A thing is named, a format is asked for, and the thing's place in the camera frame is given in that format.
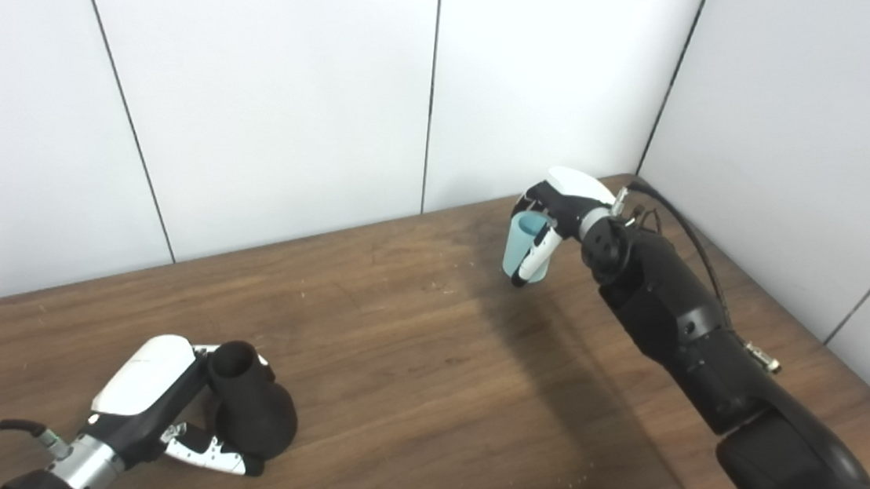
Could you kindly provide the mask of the black and white left hand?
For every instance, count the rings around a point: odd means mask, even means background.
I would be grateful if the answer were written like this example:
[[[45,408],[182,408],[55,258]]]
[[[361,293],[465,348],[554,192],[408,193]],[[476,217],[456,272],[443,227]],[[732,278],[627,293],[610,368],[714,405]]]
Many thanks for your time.
[[[219,351],[231,345],[193,345],[179,334],[146,341],[93,398],[76,439],[46,472],[64,489],[107,489],[133,467],[165,456],[211,472],[260,476],[264,459],[178,421],[212,387]]]

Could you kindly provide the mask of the black and white right hand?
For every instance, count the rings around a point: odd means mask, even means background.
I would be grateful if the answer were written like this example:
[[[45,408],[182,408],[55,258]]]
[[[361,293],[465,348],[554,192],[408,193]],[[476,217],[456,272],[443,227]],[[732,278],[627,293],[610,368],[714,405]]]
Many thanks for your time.
[[[545,179],[519,196],[510,214],[504,272],[515,287],[540,281],[566,240],[585,251],[587,266],[601,278],[623,264],[618,200],[602,183],[581,171],[553,167]]]

